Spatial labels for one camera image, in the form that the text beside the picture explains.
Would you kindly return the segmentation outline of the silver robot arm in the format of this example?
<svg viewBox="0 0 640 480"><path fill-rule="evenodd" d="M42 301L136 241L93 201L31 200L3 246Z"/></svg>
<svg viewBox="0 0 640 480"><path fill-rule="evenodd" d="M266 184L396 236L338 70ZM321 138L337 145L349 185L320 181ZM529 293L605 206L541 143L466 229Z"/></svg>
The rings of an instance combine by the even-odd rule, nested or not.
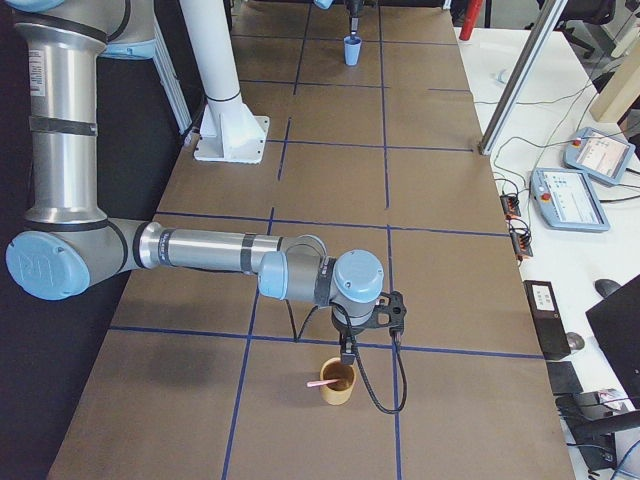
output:
<svg viewBox="0 0 640 480"><path fill-rule="evenodd" d="M13 27L12 11L1 8L1 242L22 226L22 212L33 202L32 153L27 131L29 99L27 47ZM153 83L149 62L127 67L115 60L98 66L105 132L104 160L98 168L98 200L108 213L150 219L175 164L168 104ZM88 353L101 344L129 276L120 273L67 300L46 301L28 295L1 272L1 351L29 349L53 354Z"/></svg>
<svg viewBox="0 0 640 480"><path fill-rule="evenodd" d="M314 0L313 4L322 9L328 10L335 0ZM349 15L349 35L355 38L358 35L361 12L364 8L364 0L343 0L346 11Z"/></svg>

